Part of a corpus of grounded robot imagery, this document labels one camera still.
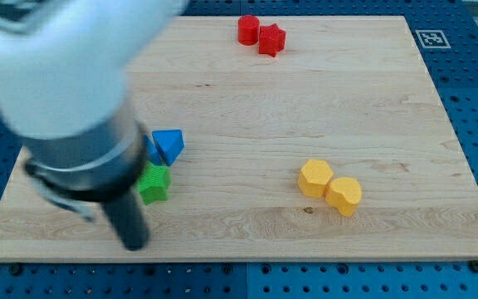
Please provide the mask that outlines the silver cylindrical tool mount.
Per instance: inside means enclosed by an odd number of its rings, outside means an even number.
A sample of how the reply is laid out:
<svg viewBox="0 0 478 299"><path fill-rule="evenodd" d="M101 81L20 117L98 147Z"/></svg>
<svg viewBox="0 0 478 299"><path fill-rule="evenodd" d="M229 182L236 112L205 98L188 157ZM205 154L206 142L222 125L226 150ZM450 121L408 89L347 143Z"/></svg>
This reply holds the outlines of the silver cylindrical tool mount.
<svg viewBox="0 0 478 299"><path fill-rule="evenodd" d="M87 221L95 219L92 203L106 208L127 199L123 215L137 213L131 189L147 148L126 97L90 113L36 117L22 130L22 142L30 152L24 171L46 201Z"/></svg>

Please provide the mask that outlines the blue block behind arm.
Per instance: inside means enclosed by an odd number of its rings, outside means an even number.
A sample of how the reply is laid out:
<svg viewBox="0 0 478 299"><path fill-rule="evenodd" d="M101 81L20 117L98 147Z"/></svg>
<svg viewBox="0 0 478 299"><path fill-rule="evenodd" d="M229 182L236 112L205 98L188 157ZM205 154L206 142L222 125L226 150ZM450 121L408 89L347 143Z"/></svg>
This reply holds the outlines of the blue block behind arm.
<svg viewBox="0 0 478 299"><path fill-rule="evenodd" d="M157 166L161 166L163 164L161 160L161 156L157 150L157 148L154 145L154 142L147 136L144 136L144 143L147 148L147 159L148 161Z"/></svg>

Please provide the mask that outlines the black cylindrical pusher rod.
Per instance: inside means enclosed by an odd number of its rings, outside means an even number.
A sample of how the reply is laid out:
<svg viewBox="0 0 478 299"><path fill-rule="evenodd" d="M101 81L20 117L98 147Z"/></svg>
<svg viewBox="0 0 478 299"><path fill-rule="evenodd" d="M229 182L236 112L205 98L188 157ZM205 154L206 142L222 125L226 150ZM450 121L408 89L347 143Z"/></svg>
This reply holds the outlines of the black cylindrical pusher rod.
<svg viewBox="0 0 478 299"><path fill-rule="evenodd" d="M127 250L138 251L147 245L150 231L134 191L103 202L101 208Z"/></svg>

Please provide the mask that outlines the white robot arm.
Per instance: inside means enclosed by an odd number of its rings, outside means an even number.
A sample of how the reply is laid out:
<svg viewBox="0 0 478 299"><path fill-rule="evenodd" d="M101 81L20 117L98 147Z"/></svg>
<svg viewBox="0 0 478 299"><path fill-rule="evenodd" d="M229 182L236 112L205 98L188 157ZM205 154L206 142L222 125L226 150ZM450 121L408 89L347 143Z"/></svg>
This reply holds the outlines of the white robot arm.
<svg viewBox="0 0 478 299"><path fill-rule="evenodd" d="M24 170L53 204L92 219L99 204L124 246L149 240L134 184L147 162L125 69L184 1L0 1L0 117L29 151Z"/></svg>

